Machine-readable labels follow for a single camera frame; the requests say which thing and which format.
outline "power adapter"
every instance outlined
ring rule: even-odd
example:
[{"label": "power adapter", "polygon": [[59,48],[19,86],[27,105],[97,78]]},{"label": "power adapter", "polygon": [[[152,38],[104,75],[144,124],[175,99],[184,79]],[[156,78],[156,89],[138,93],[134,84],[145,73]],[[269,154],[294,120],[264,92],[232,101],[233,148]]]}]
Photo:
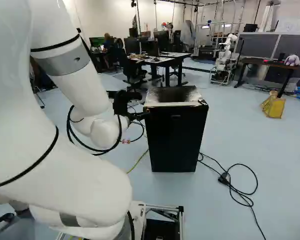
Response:
[{"label": "power adapter", "polygon": [[222,173],[221,176],[218,178],[218,182],[223,184],[223,185],[228,186],[229,181],[227,180],[227,176],[228,176],[227,172]]}]

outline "table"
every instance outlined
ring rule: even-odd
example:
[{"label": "table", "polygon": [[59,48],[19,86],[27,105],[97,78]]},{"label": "table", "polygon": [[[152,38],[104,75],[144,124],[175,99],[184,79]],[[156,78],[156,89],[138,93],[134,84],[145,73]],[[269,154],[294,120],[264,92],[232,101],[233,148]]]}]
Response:
[{"label": "table", "polygon": [[144,65],[151,66],[152,78],[157,74],[156,67],[165,68],[165,86],[170,87],[170,66],[178,64],[178,61],[171,57],[158,57],[159,61],[153,61],[153,58],[139,59],[129,58],[131,61],[141,62]]},{"label": "table", "polygon": [[182,82],[182,62],[184,61],[185,58],[188,58],[191,56],[191,53],[187,53],[187,52],[166,52],[163,53],[161,52],[159,54],[160,57],[165,57],[165,58],[173,58],[176,59],[178,62],[178,86],[183,86],[185,84],[187,84],[188,82]]},{"label": "table", "polygon": [[294,73],[294,70],[298,69],[298,66],[287,66],[282,63],[271,62],[271,61],[267,62],[267,61],[264,61],[264,59],[262,59],[262,58],[245,57],[245,58],[241,59],[241,62],[243,63],[243,66],[242,66],[242,69],[240,72],[238,82],[234,86],[234,88],[238,88],[243,83],[245,83],[245,81],[243,81],[242,78],[244,76],[245,69],[248,64],[265,65],[265,66],[270,66],[270,67],[288,69],[289,70],[288,75],[287,75],[285,81],[283,82],[282,88],[281,88],[280,92],[278,93],[277,98],[281,98],[281,96],[284,94],[284,90],[289,82],[289,79],[291,78],[292,74]]}]

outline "white robot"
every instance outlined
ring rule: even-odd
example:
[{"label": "white robot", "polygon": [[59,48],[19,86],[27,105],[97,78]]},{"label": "white robot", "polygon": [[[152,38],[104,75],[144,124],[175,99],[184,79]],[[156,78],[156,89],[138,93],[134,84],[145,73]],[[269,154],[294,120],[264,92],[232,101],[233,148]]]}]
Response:
[{"label": "white robot", "polygon": [[238,37],[236,35],[233,35],[232,33],[230,33],[228,35],[228,37],[226,38],[224,43],[219,43],[219,45],[224,45],[224,51],[222,51],[223,56],[219,59],[219,62],[221,64],[226,64],[227,60],[230,59],[231,57],[231,51],[230,51],[230,47],[232,42],[236,41],[238,39]]},{"label": "white robot", "polygon": [[59,134],[32,93],[30,54],[97,146],[116,142],[119,119],[122,131],[129,126],[125,116],[96,119],[110,101],[62,0],[0,0],[0,197],[29,204],[37,221],[63,233],[140,239],[146,205],[132,201],[124,172]]}]

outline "yellow cable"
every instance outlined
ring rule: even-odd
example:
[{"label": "yellow cable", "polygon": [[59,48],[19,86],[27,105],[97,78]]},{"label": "yellow cable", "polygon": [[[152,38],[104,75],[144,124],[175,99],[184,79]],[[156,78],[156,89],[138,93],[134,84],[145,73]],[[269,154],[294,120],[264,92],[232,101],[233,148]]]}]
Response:
[{"label": "yellow cable", "polygon": [[141,155],[141,157],[139,157],[138,161],[136,161],[136,163],[133,165],[133,167],[129,171],[127,171],[126,174],[131,173],[131,171],[133,169],[135,169],[135,167],[138,165],[138,163],[140,162],[140,160],[147,154],[147,152],[149,152],[149,148]]}]

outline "yellow object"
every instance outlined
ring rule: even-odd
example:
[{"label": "yellow object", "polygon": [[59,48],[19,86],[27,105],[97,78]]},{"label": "yellow object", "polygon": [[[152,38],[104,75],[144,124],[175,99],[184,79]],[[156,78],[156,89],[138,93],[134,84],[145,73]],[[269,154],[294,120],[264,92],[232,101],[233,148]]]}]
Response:
[{"label": "yellow object", "polygon": [[138,161],[136,161],[135,165],[133,165],[133,167],[126,172],[126,174],[129,174],[133,169],[135,169],[135,167],[138,165],[138,163],[140,162],[140,160],[147,154],[147,152],[149,152],[149,148],[141,155],[141,157],[139,157]]},{"label": "yellow object", "polygon": [[281,119],[285,109],[286,100],[277,98],[278,92],[271,91],[270,96],[261,103],[261,108],[264,114],[269,118]]}]

